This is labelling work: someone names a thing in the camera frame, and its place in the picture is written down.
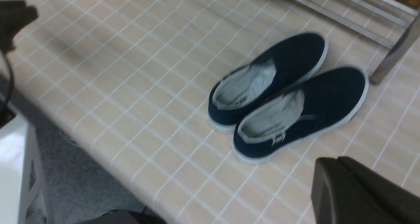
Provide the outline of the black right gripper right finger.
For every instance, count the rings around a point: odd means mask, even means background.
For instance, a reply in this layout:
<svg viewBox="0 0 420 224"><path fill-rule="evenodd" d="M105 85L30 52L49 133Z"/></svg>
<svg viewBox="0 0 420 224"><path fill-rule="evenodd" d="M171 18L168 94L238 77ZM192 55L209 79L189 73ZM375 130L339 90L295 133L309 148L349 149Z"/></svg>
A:
<svg viewBox="0 0 420 224"><path fill-rule="evenodd" d="M317 224L418 224L420 199L348 156L317 158L311 190Z"/></svg>

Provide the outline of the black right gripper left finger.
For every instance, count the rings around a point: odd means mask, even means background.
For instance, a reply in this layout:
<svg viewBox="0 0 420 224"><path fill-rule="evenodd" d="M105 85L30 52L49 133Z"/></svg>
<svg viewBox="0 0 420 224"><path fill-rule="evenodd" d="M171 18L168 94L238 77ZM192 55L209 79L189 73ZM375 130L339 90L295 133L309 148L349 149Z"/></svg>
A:
<svg viewBox="0 0 420 224"><path fill-rule="evenodd" d="M38 19L38 10L25 0L0 0L0 49L15 50L13 39L27 25Z"/></svg>

